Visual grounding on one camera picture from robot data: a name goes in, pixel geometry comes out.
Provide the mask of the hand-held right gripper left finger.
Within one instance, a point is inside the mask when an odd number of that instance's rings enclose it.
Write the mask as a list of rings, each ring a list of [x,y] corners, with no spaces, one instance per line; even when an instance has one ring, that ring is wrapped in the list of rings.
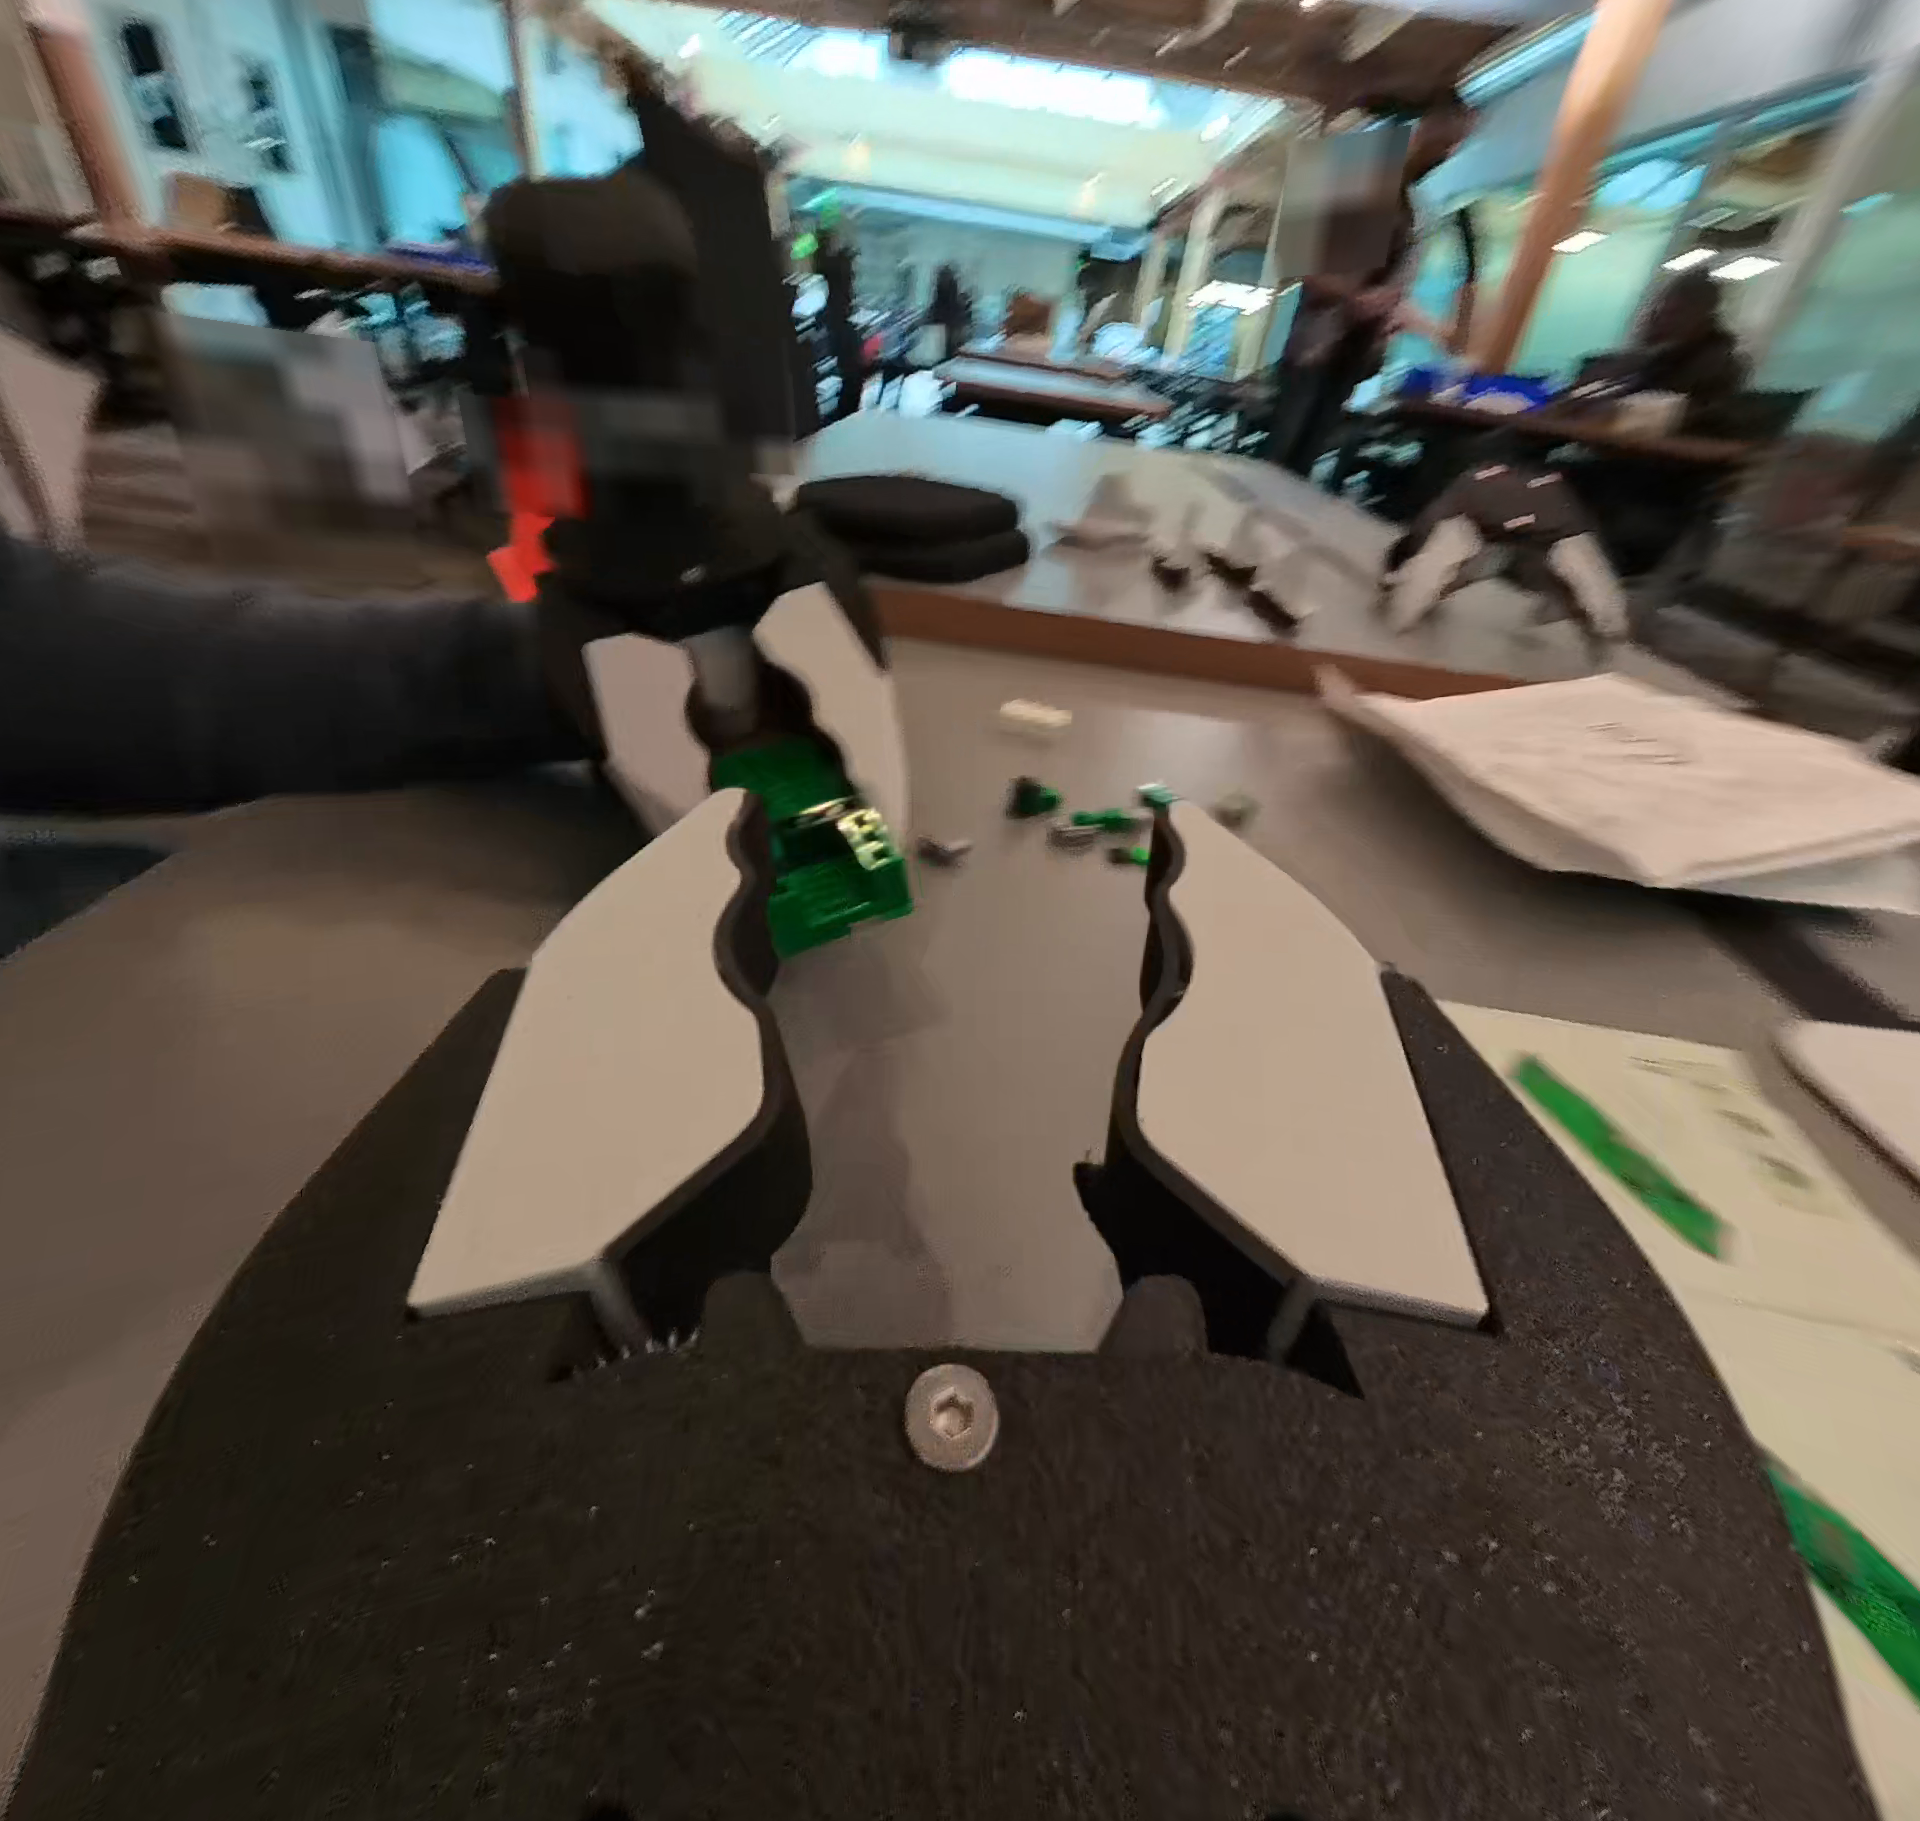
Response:
[[[622,1354],[768,1278],[812,1191],[771,988],[765,808],[725,788],[531,958],[407,1292],[416,1318],[582,1300]]]

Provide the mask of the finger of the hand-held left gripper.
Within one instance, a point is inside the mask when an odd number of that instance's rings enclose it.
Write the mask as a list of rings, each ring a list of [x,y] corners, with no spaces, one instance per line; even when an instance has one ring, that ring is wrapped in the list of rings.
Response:
[[[603,771],[658,837],[706,803],[717,758],[751,728],[751,636],[608,635],[584,663]]]
[[[823,583],[778,595],[752,636],[758,655],[803,691],[809,727],[853,791],[912,846],[912,775],[892,668]]]

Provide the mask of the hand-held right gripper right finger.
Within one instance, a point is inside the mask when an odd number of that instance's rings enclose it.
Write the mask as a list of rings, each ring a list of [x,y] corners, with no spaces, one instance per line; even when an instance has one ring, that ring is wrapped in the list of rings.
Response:
[[[1108,1124],[1123,1288],[1185,1282],[1210,1348],[1257,1360],[1340,1310],[1483,1329],[1492,1295],[1382,964],[1187,800],[1156,810],[1144,907]]]

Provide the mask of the green brick assembly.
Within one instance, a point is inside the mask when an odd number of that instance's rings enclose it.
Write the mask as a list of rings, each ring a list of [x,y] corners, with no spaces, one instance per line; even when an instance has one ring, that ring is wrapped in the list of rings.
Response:
[[[755,797],[768,825],[773,888],[768,922],[793,961],[916,908],[906,853],[841,761],[809,738],[723,752],[711,783]]]

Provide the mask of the person's left forearm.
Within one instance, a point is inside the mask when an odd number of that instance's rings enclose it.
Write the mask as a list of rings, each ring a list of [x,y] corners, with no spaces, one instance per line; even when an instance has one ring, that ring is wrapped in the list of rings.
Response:
[[[2,541],[4,814],[193,814],[597,752],[535,608],[224,583]]]

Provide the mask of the grey desk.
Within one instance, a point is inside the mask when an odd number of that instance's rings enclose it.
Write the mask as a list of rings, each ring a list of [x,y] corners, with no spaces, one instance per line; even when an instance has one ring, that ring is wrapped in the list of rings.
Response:
[[[1070,1349],[1117,1302],[1070,1166],[1105,1143],[1141,1011],[1141,874],[1006,823],[1020,773],[1094,806],[1143,781],[1247,791],[1250,844],[1427,993],[1752,1055],[1916,1254],[1911,1187],[1778,1064],[1788,1008],[1684,904],[1525,867],[1307,699],[928,645],[897,667],[920,823],[976,848],[912,920],[781,974],[823,1174],[777,1275],[810,1339]],[[1008,735],[1008,700],[1073,725]],[[635,840],[561,778],[56,830],[166,860],[4,963],[6,1766],[121,1468],[229,1275]]]

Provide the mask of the orange object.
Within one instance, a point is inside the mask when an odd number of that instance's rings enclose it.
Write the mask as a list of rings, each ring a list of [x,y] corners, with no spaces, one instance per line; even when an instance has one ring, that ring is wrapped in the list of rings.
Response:
[[[584,446],[571,411],[544,397],[494,397],[490,432],[508,518],[508,536],[490,563],[508,602],[525,606],[553,567],[547,531],[586,511]]]

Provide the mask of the black round cushion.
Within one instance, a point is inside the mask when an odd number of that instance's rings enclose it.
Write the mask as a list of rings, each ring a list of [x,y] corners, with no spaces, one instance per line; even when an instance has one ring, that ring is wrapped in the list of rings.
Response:
[[[792,502],[846,547],[905,550],[1020,531],[1011,498],[917,473],[853,473],[801,483]]]
[[[1031,560],[1022,529],[982,537],[833,537],[842,556],[869,578],[960,588],[1009,574]]]

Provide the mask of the grey table with wood edge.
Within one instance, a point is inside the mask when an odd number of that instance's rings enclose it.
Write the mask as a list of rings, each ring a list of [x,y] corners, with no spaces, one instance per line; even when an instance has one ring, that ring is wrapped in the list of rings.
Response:
[[[1121,466],[1141,466],[1156,487],[1215,488],[1298,521],[1313,543],[1303,626],[1274,632],[1211,574],[1187,589],[1165,589],[1138,550],[1062,547],[1057,524],[1081,512],[1096,483]],[[867,411],[803,441],[795,469],[801,483],[905,472],[1020,503],[1034,543],[1020,571],[960,588],[881,583],[878,618],[900,641],[1264,695],[1307,695],[1323,667],[1413,700],[1543,682],[1543,673],[1515,665],[1508,635],[1477,620],[1459,623],[1441,648],[1393,645],[1354,577],[1356,560],[1341,550],[1367,534],[1367,524],[1263,466],[1073,441],[997,420]]]

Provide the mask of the scattered small bricks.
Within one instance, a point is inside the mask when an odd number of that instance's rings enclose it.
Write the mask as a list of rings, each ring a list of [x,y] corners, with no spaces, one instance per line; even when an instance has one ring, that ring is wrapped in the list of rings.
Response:
[[[1042,778],[1013,778],[1006,791],[1003,818],[1019,825],[1043,827],[1053,848],[1070,853],[1098,851],[1120,871],[1147,871],[1153,860],[1153,827],[1184,796],[1165,781],[1137,787],[1128,803],[1102,808],[1070,808],[1065,792],[1050,788]],[[1259,814],[1259,801],[1246,791],[1218,796],[1211,803],[1213,818],[1246,831]],[[914,844],[916,860],[943,871],[962,865],[973,853],[973,840],[920,835]]]

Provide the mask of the crumpled paper pieces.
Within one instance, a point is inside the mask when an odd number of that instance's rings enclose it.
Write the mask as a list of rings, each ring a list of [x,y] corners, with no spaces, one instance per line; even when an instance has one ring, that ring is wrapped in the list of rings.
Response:
[[[1307,529],[1206,475],[1110,469],[1053,524],[1053,537],[1083,552],[1135,552],[1167,593],[1213,578],[1280,635],[1303,631],[1318,611]]]

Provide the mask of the white paper stack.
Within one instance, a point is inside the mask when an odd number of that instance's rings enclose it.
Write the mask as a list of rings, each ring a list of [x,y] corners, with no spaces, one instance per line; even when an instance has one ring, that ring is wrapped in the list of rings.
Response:
[[[1325,665],[1317,688],[1538,873],[1919,913],[1919,783],[1850,742],[1618,673],[1406,700]]]

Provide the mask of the brick instruction booklet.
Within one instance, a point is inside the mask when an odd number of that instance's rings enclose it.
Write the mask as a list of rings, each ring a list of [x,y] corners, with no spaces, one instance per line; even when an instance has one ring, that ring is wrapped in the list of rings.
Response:
[[[1444,1002],[1613,1210],[1765,1454],[1882,1817],[1919,1815],[1916,1259],[1705,1042]]]

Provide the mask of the black and white device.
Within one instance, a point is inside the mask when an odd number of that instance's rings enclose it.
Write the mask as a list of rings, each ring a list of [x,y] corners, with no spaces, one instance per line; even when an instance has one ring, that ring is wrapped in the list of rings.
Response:
[[[1597,516],[1559,469],[1481,464],[1459,473],[1387,550],[1384,626],[1415,632],[1456,593],[1490,581],[1574,622],[1597,648],[1630,641],[1630,598]]]

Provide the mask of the wooden pillar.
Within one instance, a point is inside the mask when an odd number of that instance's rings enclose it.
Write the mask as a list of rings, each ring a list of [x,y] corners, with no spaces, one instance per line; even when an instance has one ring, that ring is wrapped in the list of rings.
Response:
[[[1597,167],[1616,137],[1677,0],[1597,0],[1574,58],[1532,203],[1498,299],[1477,326],[1474,368],[1504,371],[1525,338],[1563,240],[1583,230]]]

